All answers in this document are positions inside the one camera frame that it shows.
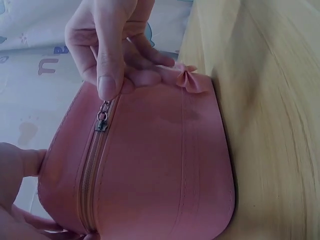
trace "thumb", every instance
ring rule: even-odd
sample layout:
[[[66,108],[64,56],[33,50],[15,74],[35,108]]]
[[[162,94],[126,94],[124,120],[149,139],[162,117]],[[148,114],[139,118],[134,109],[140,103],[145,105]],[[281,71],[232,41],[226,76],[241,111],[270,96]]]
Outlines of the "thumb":
[[[122,34],[127,18],[123,10],[114,4],[97,4],[94,11],[99,43],[96,66],[97,90],[102,100],[109,101],[120,93],[124,81]]]

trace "zipper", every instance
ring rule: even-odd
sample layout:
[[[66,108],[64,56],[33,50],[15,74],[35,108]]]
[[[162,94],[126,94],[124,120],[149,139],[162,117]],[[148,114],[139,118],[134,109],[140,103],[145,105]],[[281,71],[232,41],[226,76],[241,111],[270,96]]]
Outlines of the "zipper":
[[[96,115],[94,133],[86,156],[79,189],[79,217],[87,233],[97,231],[94,216],[94,189],[97,172],[107,140],[113,101],[104,101]]]

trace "zipper teeth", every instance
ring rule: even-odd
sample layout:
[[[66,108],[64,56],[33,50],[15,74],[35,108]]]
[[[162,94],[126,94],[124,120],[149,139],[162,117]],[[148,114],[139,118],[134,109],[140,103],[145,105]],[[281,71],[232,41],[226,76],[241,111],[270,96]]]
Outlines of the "zipper teeth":
[[[110,115],[111,108],[114,102],[112,101],[107,107],[107,117]],[[99,160],[102,154],[101,146],[107,139],[109,127],[105,131],[96,131],[93,133],[91,144],[89,147],[86,163],[83,168],[82,178],[80,182],[79,193],[79,216],[85,230],[90,233],[96,231],[96,224],[94,218],[93,198],[94,198],[94,185],[96,183],[95,177],[99,167]]]
[[[84,166],[84,172],[83,172],[83,178],[81,180],[81,194],[80,194],[80,207],[81,207],[81,214],[80,218],[82,221],[83,226],[86,228],[88,232],[92,231],[90,223],[88,221],[88,218],[85,216],[86,213],[88,213],[88,189],[90,185],[90,173],[92,172],[93,165],[91,164],[93,162],[93,158],[96,155],[96,148],[98,147],[98,135],[100,135],[98,132],[95,132],[92,137],[92,144],[90,146],[90,151],[87,157],[86,164]]]

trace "pink cosmetic bag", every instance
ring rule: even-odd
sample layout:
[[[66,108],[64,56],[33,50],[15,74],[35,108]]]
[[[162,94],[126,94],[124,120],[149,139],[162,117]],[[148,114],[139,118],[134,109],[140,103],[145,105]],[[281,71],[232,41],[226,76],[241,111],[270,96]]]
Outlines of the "pink cosmetic bag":
[[[235,189],[212,81],[158,67],[162,84],[101,101],[84,83],[42,164],[38,195],[62,227],[102,240],[212,240]]]

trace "hand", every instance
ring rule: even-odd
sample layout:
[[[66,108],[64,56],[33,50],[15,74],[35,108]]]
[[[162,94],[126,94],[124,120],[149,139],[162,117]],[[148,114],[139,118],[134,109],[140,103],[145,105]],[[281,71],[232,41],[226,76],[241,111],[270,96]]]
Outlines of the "hand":
[[[66,45],[85,81],[111,100],[156,85],[154,65],[175,61],[152,48],[144,35],[155,0],[82,0],[65,28]]]
[[[21,150],[8,143],[0,143],[0,239],[82,239],[75,233],[61,232],[63,229],[55,222],[34,216],[14,205],[23,178],[38,175],[45,154],[45,150]]]

